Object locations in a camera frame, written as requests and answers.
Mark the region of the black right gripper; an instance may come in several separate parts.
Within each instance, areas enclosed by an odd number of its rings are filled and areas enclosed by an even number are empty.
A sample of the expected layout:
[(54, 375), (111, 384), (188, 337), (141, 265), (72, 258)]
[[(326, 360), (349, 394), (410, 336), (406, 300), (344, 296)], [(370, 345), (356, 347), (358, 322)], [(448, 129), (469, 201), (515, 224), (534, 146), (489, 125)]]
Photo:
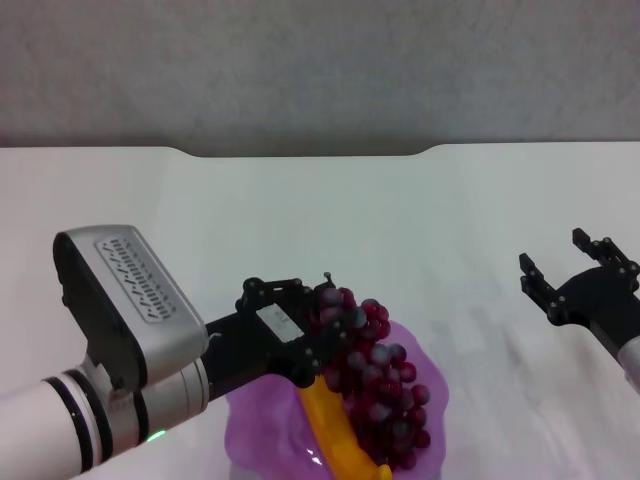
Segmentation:
[(592, 240), (581, 228), (572, 231), (573, 244), (602, 267), (582, 272), (558, 290), (544, 278), (533, 260), (519, 255), (521, 290), (554, 326), (588, 329), (615, 359), (639, 336), (639, 265), (610, 237)]

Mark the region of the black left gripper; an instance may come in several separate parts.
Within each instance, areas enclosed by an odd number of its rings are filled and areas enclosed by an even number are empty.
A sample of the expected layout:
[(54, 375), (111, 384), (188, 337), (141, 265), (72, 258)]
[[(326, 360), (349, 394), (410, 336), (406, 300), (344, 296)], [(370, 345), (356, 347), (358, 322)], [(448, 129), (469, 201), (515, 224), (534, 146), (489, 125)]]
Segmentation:
[(300, 388), (311, 386), (346, 344), (339, 321), (311, 331), (306, 316), (319, 311), (321, 293), (333, 288), (329, 274), (315, 287), (300, 278), (246, 279), (236, 312), (206, 325), (203, 355), (211, 401), (273, 374)]

